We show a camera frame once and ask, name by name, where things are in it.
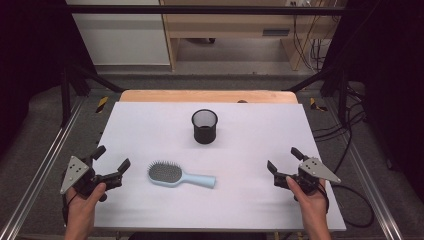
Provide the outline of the light blue hairbrush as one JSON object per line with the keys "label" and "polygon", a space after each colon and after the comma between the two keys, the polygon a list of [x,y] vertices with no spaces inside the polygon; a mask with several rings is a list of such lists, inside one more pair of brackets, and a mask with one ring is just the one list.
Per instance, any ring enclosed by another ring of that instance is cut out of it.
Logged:
{"label": "light blue hairbrush", "polygon": [[194,184],[213,189],[216,178],[214,176],[188,174],[176,163],[157,161],[148,169],[149,180],[164,187],[177,187],[181,183]]}

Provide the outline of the person's left hand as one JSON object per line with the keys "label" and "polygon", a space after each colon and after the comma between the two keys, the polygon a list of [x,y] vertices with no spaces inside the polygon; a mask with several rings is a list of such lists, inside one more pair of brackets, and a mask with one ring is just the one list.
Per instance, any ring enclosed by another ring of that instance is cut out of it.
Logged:
{"label": "person's left hand", "polygon": [[81,197],[73,187],[67,191],[67,206],[69,208],[67,220],[68,230],[91,231],[94,226],[95,207],[100,198],[105,194],[105,189],[106,184],[100,183],[87,198]]}

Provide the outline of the aluminium rail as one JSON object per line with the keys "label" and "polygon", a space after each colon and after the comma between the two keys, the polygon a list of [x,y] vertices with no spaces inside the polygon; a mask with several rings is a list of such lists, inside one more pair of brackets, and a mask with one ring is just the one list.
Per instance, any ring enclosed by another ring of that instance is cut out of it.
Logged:
{"label": "aluminium rail", "polygon": [[354,142],[349,140],[350,134],[343,139],[347,146],[347,152],[351,157],[351,163],[359,178],[361,186],[370,202],[375,217],[387,240],[404,240],[402,233],[394,220],[381,192],[379,191],[374,179],[370,175],[364,161],[355,146]]}
{"label": "aluminium rail", "polygon": [[76,98],[75,103],[71,108],[70,117],[65,122],[65,125],[59,129],[53,143],[37,169],[37,172],[32,178],[18,206],[9,218],[7,224],[0,231],[0,240],[15,240],[17,237],[53,165],[56,162],[56,159],[58,158],[85,101],[85,97]]}

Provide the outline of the wooden desk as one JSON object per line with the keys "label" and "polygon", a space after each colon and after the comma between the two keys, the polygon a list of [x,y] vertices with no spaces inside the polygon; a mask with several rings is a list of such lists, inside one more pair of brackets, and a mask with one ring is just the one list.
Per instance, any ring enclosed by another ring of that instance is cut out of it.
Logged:
{"label": "wooden desk", "polygon": [[[162,6],[344,7],[348,0],[159,0]],[[281,41],[293,70],[308,59],[313,39],[330,40],[338,16],[165,14],[169,52],[183,38],[274,38]]]}

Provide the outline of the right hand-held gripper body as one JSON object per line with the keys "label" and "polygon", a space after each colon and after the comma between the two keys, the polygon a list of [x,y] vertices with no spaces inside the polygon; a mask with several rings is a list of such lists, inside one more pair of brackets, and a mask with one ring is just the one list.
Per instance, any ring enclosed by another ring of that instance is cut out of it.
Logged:
{"label": "right hand-held gripper body", "polygon": [[308,158],[298,166],[298,173],[290,175],[306,195],[319,190],[320,180],[340,183],[341,179],[327,168],[318,158]]}

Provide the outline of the white cabinet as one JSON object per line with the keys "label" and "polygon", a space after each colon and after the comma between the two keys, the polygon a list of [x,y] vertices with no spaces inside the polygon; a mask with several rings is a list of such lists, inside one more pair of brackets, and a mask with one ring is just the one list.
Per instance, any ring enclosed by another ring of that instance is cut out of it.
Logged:
{"label": "white cabinet", "polygon": [[169,65],[160,14],[73,14],[95,66]]}

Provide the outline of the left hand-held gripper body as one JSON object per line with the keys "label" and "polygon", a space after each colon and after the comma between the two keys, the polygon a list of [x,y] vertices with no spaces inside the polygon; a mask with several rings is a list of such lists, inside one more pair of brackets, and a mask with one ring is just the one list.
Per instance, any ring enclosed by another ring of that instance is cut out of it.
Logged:
{"label": "left hand-held gripper body", "polygon": [[111,190],[122,186],[123,166],[120,166],[114,173],[98,175],[93,168],[93,161],[98,156],[89,156],[79,159],[72,156],[63,174],[60,194],[73,188],[79,195],[89,197],[99,183],[106,184],[106,190]]}

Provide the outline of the white table mat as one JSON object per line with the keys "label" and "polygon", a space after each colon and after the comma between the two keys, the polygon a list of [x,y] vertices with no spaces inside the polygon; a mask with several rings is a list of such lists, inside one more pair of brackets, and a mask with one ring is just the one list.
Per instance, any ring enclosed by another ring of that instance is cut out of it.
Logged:
{"label": "white table mat", "polygon": [[[218,116],[215,140],[194,139],[192,115],[200,103],[114,105],[100,143],[104,155],[94,164],[99,174],[117,170],[129,160],[121,187],[111,190],[96,208],[97,228],[164,231],[299,230],[298,203],[275,186],[267,165],[286,174],[297,171],[299,149],[318,156],[300,104],[209,103]],[[185,172],[213,176],[212,188],[182,183],[152,183],[149,166],[157,161],[178,164]]]}

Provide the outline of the person's right hand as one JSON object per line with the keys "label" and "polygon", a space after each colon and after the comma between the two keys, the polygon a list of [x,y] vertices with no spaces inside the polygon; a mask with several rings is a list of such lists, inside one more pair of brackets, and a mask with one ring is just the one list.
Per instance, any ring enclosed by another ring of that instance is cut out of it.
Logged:
{"label": "person's right hand", "polygon": [[327,224],[327,201],[321,193],[306,195],[291,177],[287,177],[289,189],[300,205],[304,227],[318,227]]}

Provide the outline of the black metal frame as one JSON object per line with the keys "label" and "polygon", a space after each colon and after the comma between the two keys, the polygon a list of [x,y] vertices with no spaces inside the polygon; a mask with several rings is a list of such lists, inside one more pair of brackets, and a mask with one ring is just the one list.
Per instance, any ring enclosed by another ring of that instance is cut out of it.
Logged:
{"label": "black metal frame", "polygon": [[346,7],[252,7],[200,5],[51,5],[55,12],[69,14],[208,14],[208,15],[314,15],[345,16],[355,12]]}

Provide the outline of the black curtain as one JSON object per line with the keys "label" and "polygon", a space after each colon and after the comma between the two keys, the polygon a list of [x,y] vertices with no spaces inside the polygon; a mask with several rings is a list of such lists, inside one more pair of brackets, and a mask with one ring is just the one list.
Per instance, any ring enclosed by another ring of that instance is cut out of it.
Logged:
{"label": "black curtain", "polygon": [[365,85],[389,159],[424,202],[424,0],[347,0],[325,65]]}
{"label": "black curtain", "polygon": [[66,0],[0,0],[0,155],[14,141],[30,99],[60,84],[64,67],[94,64]]}

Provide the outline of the yellow black floor tape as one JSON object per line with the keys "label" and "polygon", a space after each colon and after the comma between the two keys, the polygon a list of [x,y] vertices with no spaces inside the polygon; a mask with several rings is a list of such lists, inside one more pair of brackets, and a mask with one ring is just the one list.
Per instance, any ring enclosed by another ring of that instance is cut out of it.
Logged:
{"label": "yellow black floor tape", "polygon": [[328,108],[325,106],[318,106],[315,98],[310,98],[310,109],[312,110],[317,110],[317,111],[321,111],[321,112],[326,112],[328,111]]}
{"label": "yellow black floor tape", "polygon": [[106,103],[107,103],[107,101],[108,101],[108,98],[109,98],[109,97],[104,96],[104,97],[102,97],[102,98],[99,100],[99,103],[98,103],[98,106],[97,106],[97,108],[96,108],[95,113],[101,113],[101,112],[103,111],[103,109],[104,109],[104,107],[105,107],[105,105],[106,105]]}

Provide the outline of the wooden table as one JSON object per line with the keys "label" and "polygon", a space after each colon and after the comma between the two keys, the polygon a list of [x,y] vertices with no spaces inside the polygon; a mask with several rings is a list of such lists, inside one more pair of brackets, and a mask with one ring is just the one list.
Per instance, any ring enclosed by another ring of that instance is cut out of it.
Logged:
{"label": "wooden table", "polygon": [[120,102],[220,102],[297,104],[290,91],[269,90],[126,90]]}

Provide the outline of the black mesh pen holder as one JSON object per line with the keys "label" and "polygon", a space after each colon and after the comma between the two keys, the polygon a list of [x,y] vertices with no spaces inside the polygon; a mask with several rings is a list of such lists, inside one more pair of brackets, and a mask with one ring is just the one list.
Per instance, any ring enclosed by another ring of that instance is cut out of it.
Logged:
{"label": "black mesh pen holder", "polygon": [[200,109],[191,118],[194,128],[194,139],[199,144],[210,144],[216,139],[218,116],[210,109]]}

